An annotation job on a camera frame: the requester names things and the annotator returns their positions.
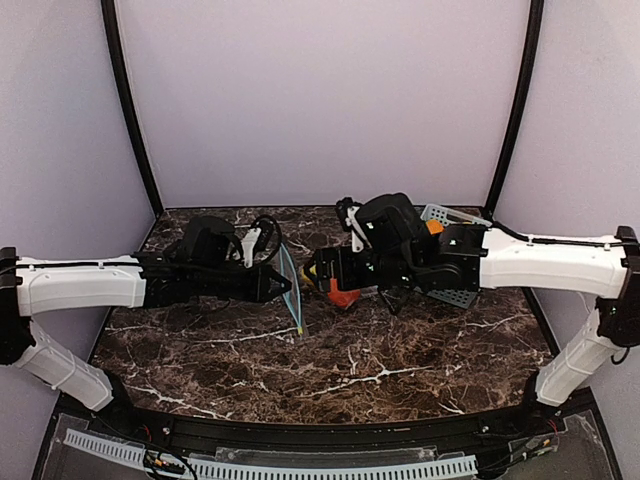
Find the yellow toy mango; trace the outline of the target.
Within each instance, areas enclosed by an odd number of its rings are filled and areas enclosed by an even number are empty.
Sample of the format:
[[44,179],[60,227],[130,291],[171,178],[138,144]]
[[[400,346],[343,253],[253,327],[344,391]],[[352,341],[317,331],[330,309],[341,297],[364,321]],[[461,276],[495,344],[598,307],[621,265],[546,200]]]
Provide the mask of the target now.
[[316,289],[317,285],[316,285],[316,275],[314,273],[312,273],[308,268],[306,268],[305,266],[302,266],[299,269],[299,274],[300,274],[300,278],[301,280],[308,286],[310,286],[311,288]]

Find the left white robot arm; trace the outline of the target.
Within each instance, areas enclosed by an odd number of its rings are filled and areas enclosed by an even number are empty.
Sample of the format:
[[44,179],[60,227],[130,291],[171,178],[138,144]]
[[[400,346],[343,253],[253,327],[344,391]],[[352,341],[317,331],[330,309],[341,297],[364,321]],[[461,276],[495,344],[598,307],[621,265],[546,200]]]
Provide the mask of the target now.
[[243,237],[222,218],[195,217],[165,250],[111,259],[36,260],[5,247],[1,363],[26,370],[92,412],[128,410],[122,382],[64,348],[35,315],[92,307],[164,308],[200,297],[265,304],[292,288],[272,265],[282,244],[277,221],[260,215]]

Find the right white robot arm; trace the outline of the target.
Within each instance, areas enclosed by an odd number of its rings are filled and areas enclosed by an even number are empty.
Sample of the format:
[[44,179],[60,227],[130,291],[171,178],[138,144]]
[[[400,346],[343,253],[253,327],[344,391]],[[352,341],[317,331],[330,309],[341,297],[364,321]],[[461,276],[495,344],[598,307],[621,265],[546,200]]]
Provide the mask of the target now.
[[579,332],[533,374],[532,406],[562,405],[606,360],[639,344],[639,241],[630,227],[592,238],[521,234],[461,213],[429,218],[403,193],[364,204],[345,197],[336,214],[350,245],[318,249],[303,267],[326,294],[525,287],[593,295]]

